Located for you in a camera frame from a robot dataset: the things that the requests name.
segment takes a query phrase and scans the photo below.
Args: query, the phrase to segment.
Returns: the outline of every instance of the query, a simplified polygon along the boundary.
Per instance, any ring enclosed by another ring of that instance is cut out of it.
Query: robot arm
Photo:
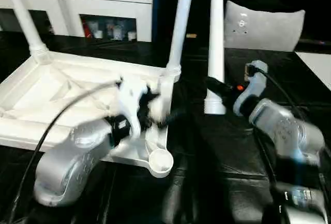
[[[247,66],[267,72],[267,65],[261,61],[253,61]],[[246,88],[229,86],[214,78],[207,78],[206,82],[209,90],[225,96],[223,102],[228,109],[246,117],[273,141],[277,154],[277,181],[271,186],[271,192],[277,214],[285,216],[285,223],[328,223],[318,182],[319,152],[324,147],[321,131],[296,119],[288,109],[269,99],[261,99],[266,86],[262,73],[255,71],[248,81]]]
[[[121,139],[136,139],[152,125],[148,103],[156,98],[146,83],[119,85],[120,115],[82,123],[68,137],[44,153],[36,169],[35,199],[45,206],[66,206],[81,195],[95,165]]]

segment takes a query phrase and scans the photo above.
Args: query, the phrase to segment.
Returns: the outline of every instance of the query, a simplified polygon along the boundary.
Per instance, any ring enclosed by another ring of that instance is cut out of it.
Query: black tablecloth
[[[45,36],[52,51],[164,67],[166,44],[111,42]],[[174,86],[172,108],[186,105],[188,118],[169,127],[168,149],[174,167],[166,178],[154,178],[145,168],[101,162],[90,176],[79,201],[71,207],[47,208],[32,197],[34,173],[28,177],[17,219],[27,223],[259,223],[272,202],[273,146],[247,121],[228,111],[203,113],[208,49],[185,46],[182,77]],[[24,37],[0,34],[0,81],[28,58]],[[328,117],[331,92],[294,53],[226,49],[227,82],[243,82],[244,65],[265,61],[307,118],[318,125],[331,146]],[[287,105],[268,84],[264,97]],[[0,146],[0,220],[6,220],[13,196],[32,152]],[[330,158],[322,155],[322,170],[331,189]]]

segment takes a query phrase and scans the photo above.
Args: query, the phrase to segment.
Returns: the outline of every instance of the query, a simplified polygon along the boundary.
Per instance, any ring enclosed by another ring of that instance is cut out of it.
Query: white pole
[[[224,82],[224,18],[223,0],[212,0],[210,4],[208,76]],[[225,114],[222,99],[211,91],[205,98],[206,114]]]
[[[14,11],[17,19],[20,22],[21,28],[29,44],[30,53],[36,56],[36,59],[42,58],[43,53],[47,53],[48,49],[41,41],[36,26],[33,23],[30,13],[25,8],[22,0],[11,0],[14,5]]]
[[[180,78],[180,59],[182,58],[183,43],[186,34],[188,15],[190,13],[191,0],[178,0],[174,31],[170,49],[169,62],[166,72],[175,76],[177,82]]]

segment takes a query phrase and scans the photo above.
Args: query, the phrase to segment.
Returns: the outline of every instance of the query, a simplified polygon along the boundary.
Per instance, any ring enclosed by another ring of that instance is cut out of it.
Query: white table
[[[301,60],[331,90],[331,55],[296,52]]]

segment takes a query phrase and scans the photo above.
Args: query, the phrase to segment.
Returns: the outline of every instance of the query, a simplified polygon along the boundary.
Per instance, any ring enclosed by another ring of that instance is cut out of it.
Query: black cable
[[[115,85],[117,85],[118,83],[117,82],[111,82],[111,83],[105,83],[105,84],[101,84],[97,87],[95,87],[93,90],[91,91],[87,91],[85,92],[84,94],[76,97],[72,102],[70,102],[68,105],[66,105],[58,114],[57,116],[52,120],[52,122],[48,125],[48,127],[46,128],[45,132],[43,133],[43,135],[41,136],[33,154],[32,154],[32,157],[24,171],[24,174],[23,174],[23,177],[22,177],[22,180],[21,180],[21,183],[20,183],[20,186],[19,186],[19,189],[17,191],[17,194],[15,196],[15,199],[13,201],[13,205],[12,205],[12,209],[11,209],[11,212],[10,212],[10,216],[9,216],[9,221],[8,221],[8,224],[12,224],[12,222],[14,221],[14,218],[15,218],[15,213],[16,213],[16,208],[17,208],[17,205],[18,205],[18,202],[19,202],[19,199],[20,199],[20,196],[21,196],[21,192],[22,192],[22,188],[23,188],[23,185],[24,185],[24,182],[25,182],[25,179],[28,175],[28,172],[32,166],[32,163],[34,162],[36,156],[37,156],[37,153],[39,152],[45,138],[47,137],[49,131],[51,130],[51,128],[54,126],[55,122],[61,117],[61,115],[67,110],[69,109],[70,107],[72,107],[74,104],[76,104],[78,101],[82,100],[83,98],[103,89],[103,88],[108,88],[108,87],[113,87]]]
[[[271,77],[267,72],[265,72],[264,70],[261,70],[258,67],[254,66],[254,69],[258,72],[260,72],[261,74],[263,74],[266,78],[268,78],[274,86],[276,86],[284,95],[284,97],[287,99],[287,101],[289,102],[289,104],[291,105],[291,107],[294,109],[295,113],[297,114],[298,117],[300,117],[303,121],[306,120],[305,116],[302,114],[301,110],[295,105],[295,103],[293,102],[293,100],[291,99],[291,97],[286,93],[286,91],[282,88],[282,86],[280,86],[276,80]]]

